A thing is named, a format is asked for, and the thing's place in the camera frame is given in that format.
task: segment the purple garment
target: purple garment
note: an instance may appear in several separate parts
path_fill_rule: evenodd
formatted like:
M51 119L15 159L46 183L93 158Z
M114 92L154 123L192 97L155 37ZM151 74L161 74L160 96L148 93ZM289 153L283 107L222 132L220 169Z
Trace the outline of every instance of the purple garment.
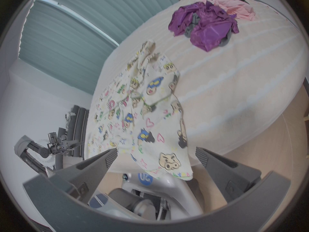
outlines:
M199 16L200 21L192 30L190 41L207 52L220 44L230 28L232 32L239 33L237 21L234 19L236 15L228 15L219 6L214 6L209 1L206 4L197 2L180 7L174 12L168 29L173 31L175 36L183 34L185 28L192 22L194 12Z

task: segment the white bed sheet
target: white bed sheet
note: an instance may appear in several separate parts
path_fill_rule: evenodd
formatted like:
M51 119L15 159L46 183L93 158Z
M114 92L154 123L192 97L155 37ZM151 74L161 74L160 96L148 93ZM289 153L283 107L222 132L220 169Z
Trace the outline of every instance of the white bed sheet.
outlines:
M86 130L96 129L96 103L113 79L152 39L180 71L174 94L183 108L191 165L197 146L225 154L268 128L296 95L305 76L308 48L296 27L269 6L246 0L256 12L255 21L237 19L240 33L225 47L205 52L185 36L168 30L180 6L198 0L181 0L136 29L106 60L93 95ZM130 156L119 155L112 172L140 172Z

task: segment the wooden floor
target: wooden floor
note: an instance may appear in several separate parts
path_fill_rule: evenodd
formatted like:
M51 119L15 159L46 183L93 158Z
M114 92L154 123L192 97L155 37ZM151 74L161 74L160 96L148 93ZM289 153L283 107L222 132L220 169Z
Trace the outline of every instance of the wooden floor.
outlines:
M291 186L278 210L264 226L268 227L289 204L309 167L307 131L303 117L308 115L309 98L302 86L283 114L263 133L225 157L261 170L263 178L269 171L289 178ZM193 176L204 195L205 213L226 205L226 201L202 165L195 166ZM109 193L121 187L122 175L107 173L98 189Z

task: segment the curtain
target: curtain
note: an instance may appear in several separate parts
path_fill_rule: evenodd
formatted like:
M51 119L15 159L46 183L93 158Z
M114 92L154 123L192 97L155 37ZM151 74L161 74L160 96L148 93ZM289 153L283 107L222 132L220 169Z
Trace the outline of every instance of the curtain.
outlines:
M119 44L158 12L179 0L54 0L78 13ZM115 46L87 26L35 1L21 38L19 57L70 86L93 94Z

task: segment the robotic arm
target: robotic arm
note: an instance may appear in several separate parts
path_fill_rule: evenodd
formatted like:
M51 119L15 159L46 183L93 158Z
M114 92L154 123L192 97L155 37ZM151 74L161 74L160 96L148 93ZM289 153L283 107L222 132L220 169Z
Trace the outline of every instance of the robotic arm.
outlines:
M48 139L50 143L47 144L47 148L45 148L35 143L32 139L25 135L14 146L15 154L18 155L34 171L48 175L48 171L53 172L53 170L43 166L33 156L31 156L29 152L27 152L28 148L39 153L41 157L47 158L49 155L66 154L69 150L74 150L76 147L83 144L83 142L78 142L78 140L68 141L66 135L62 135L58 138L55 132L49 133Z

